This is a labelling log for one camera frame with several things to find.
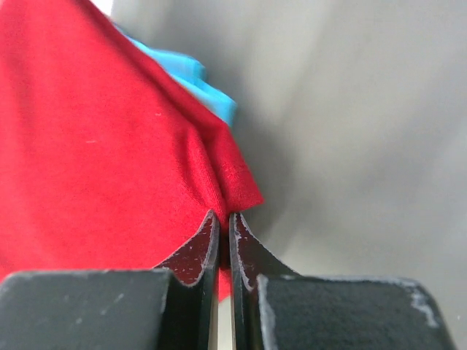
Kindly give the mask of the red t-shirt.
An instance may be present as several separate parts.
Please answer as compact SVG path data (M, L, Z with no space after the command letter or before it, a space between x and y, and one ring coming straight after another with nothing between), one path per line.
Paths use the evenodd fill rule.
M1 275L151 268L263 198L229 127L90 1L1 3Z

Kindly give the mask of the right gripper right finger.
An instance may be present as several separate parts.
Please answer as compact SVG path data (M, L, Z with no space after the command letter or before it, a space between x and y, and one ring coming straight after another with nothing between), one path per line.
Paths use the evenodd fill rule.
M236 349L453 349L436 301L417 281L302 276L231 215Z

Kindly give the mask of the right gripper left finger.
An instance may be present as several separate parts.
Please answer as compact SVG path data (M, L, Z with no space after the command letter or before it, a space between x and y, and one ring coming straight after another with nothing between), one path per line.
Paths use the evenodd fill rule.
M215 349L220 223L153 269L27 271L1 283L3 349Z

